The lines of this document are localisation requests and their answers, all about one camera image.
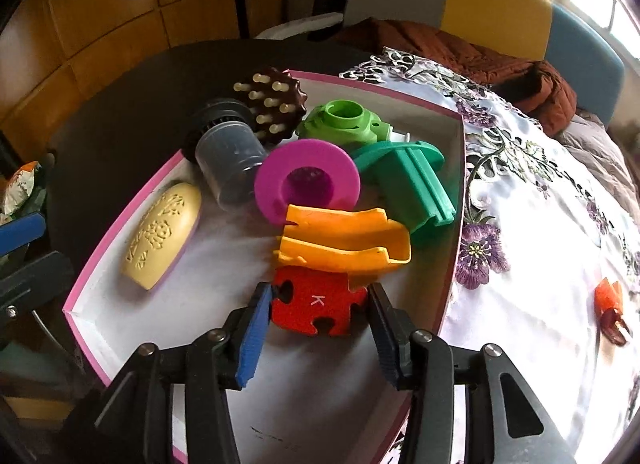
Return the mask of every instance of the purple ring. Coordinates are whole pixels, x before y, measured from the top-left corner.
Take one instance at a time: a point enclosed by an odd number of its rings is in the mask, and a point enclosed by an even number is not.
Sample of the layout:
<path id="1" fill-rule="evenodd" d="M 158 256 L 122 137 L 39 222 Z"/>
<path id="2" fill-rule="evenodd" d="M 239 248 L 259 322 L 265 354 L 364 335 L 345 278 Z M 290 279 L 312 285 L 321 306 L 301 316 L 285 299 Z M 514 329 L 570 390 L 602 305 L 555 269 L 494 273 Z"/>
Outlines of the purple ring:
<path id="1" fill-rule="evenodd" d="M 254 190 L 265 218 L 283 225 L 289 205 L 351 211 L 360 196 L 360 175 L 335 144 L 299 139 L 276 148 L 262 162 Z"/>

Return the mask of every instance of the brown jacket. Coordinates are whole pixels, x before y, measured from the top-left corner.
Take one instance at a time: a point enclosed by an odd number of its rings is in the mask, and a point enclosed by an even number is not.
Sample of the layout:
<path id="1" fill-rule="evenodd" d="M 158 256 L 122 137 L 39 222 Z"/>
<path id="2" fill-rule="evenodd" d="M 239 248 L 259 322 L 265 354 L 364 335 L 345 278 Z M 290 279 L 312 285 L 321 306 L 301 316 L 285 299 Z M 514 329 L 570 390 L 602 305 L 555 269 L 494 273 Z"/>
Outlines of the brown jacket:
<path id="1" fill-rule="evenodd" d="M 382 47 L 434 60 L 484 86 L 535 117 L 549 136 L 562 131 L 575 114 L 575 92 L 546 61 L 499 54 L 434 27 L 411 21 L 373 18 L 347 27 L 334 39 L 372 53 Z"/>

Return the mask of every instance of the window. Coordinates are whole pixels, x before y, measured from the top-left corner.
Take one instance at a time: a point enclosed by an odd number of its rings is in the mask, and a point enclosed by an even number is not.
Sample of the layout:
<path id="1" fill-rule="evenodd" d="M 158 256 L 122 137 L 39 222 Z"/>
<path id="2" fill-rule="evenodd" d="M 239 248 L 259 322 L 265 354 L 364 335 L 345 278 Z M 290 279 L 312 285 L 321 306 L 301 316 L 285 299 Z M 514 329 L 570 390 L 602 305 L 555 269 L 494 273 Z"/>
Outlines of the window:
<path id="1" fill-rule="evenodd" d="M 640 58 L 640 34 L 618 0 L 569 0 L 588 16 L 607 38 L 612 36 L 636 59 Z"/>

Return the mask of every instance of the floral tablecloth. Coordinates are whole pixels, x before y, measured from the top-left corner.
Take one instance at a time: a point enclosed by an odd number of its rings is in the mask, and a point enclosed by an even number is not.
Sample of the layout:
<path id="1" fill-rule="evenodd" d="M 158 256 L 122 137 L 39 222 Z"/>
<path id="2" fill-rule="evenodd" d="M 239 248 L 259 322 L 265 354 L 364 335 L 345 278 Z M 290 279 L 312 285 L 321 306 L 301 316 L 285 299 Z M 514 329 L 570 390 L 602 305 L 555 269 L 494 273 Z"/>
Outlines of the floral tablecloth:
<path id="1" fill-rule="evenodd" d="M 456 110 L 465 122 L 466 201 L 455 282 L 440 336 L 498 343 L 575 453 L 601 463 L 636 410 L 634 344 L 600 336 L 593 293 L 620 281 L 640 322 L 640 234 L 620 205 L 540 124 L 433 61 L 385 49 L 340 75 Z M 452 462 L 464 459 L 465 396 L 455 394 Z M 398 460 L 402 433 L 383 462 Z"/>

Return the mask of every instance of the green toy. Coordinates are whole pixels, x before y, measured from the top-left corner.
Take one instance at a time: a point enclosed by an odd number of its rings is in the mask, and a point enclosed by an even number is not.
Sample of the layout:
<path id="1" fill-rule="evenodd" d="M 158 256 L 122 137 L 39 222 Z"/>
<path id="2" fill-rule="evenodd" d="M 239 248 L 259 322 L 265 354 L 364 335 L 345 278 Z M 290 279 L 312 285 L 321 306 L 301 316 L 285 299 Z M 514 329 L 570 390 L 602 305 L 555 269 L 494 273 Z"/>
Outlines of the green toy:
<path id="1" fill-rule="evenodd" d="M 428 142 L 378 142 L 351 153 L 363 183 L 376 184 L 389 217 L 404 225 L 415 247 L 428 243 L 433 227 L 456 218 L 456 208 L 435 171 L 444 157 Z"/>
<path id="2" fill-rule="evenodd" d="M 300 139 L 321 139 L 344 149 L 387 140 L 391 126 L 352 100 L 316 106 L 296 130 Z"/>

